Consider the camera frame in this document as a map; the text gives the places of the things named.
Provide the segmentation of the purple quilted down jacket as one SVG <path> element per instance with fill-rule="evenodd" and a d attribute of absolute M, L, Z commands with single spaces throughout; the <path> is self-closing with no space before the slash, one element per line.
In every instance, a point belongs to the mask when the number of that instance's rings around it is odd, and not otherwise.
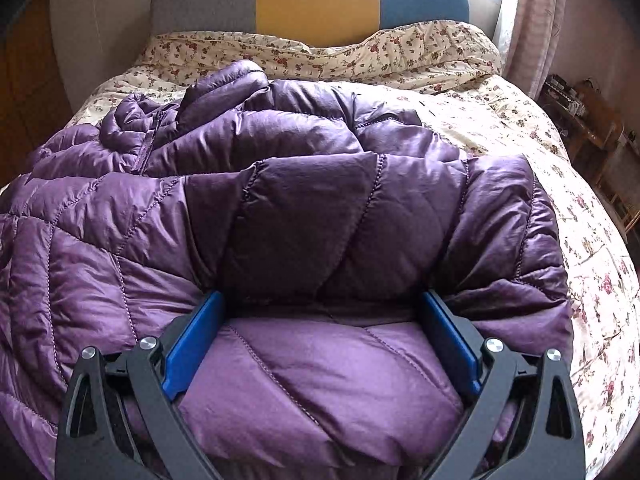
<path fill-rule="evenodd" d="M 573 352 L 551 200 L 366 84 L 250 61 L 130 94 L 1 195 L 1 467 L 54 475 L 83 348 L 134 348 L 213 290 L 228 321 L 179 410 L 230 479 L 409 479 L 462 402 L 414 311 L 434 289 L 509 348 Z"/>

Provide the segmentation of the cluttered wooden side shelf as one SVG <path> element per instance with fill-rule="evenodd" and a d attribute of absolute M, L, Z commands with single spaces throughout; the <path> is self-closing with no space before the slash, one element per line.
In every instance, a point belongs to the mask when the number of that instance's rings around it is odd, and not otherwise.
<path fill-rule="evenodd" d="M 573 167 L 604 201 L 620 234 L 639 226 L 639 137 L 590 79 L 547 77 L 539 106 L 559 130 Z"/>

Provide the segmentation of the wooden wardrobe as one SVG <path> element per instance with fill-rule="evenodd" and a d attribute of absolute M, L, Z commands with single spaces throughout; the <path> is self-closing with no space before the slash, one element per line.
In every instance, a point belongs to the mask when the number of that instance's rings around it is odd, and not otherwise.
<path fill-rule="evenodd" d="M 30 0 L 1 40 L 1 183 L 63 128 L 72 109 L 56 59 L 50 0 Z"/>

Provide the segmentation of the floral bed quilt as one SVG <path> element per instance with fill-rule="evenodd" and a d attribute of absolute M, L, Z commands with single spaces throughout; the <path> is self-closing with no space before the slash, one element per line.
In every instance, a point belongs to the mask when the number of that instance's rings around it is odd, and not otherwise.
<path fill-rule="evenodd" d="M 177 99 L 192 82 L 251 60 L 270 78 L 372 84 L 412 105 L 465 151 L 520 153 L 548 193 L 572 302 L 576 389 L 591 479 L 639 474 L 639 281 L 620 232 L 570 163 L 548 115 L 500 74 L 496 46 L 474 25 L 431 21 L 381 30 L 358 44 L 314 48 L 248 32 L 171 32 L 100 84 L 74 122 L 98 122 L 130 93 Z"/>

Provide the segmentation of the pink striped curtain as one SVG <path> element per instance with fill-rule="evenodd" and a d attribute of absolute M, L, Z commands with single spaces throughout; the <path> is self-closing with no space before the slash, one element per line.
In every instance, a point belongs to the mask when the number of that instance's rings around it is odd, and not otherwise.
<path fill-rule="evenodd" d="M 502 76 L 535 99 L 551 70 L 566 0 L 502 0 L 495 40 Z"/>

